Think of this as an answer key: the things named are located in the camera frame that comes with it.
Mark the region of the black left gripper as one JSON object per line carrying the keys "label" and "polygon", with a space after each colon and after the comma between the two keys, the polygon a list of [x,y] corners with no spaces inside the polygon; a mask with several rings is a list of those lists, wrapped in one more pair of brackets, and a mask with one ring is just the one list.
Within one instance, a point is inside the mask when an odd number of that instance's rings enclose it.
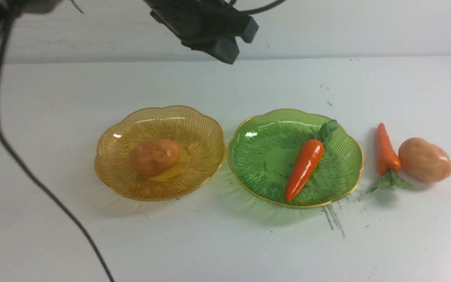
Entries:
{"label": "black left gripper", "polygon": [[233,64],[240,51],[236,38],[252,43],[258,24],[252,16],[236,15],[225,0],[146,0],[150,16],[193,51]]}

